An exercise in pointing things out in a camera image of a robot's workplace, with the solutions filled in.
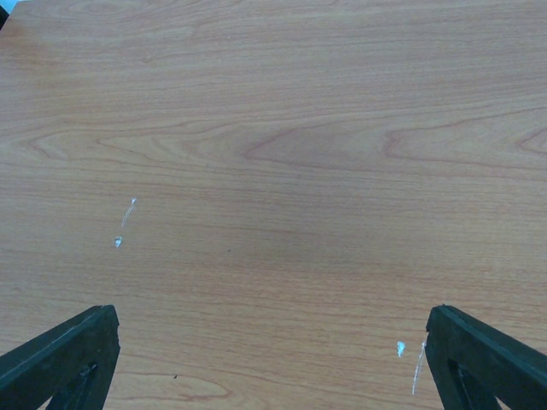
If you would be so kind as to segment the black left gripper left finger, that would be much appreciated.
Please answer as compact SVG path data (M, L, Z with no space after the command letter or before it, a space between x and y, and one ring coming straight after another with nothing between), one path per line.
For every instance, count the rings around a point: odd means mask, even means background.
M102 409L118 327L114 306L94 306L2 355L1 408Z

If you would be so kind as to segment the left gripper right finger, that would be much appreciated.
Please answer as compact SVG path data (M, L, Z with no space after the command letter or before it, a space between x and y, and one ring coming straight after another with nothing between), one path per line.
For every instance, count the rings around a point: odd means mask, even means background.
M445 409L546 408L546 355L456 307L434 307L425 354Z

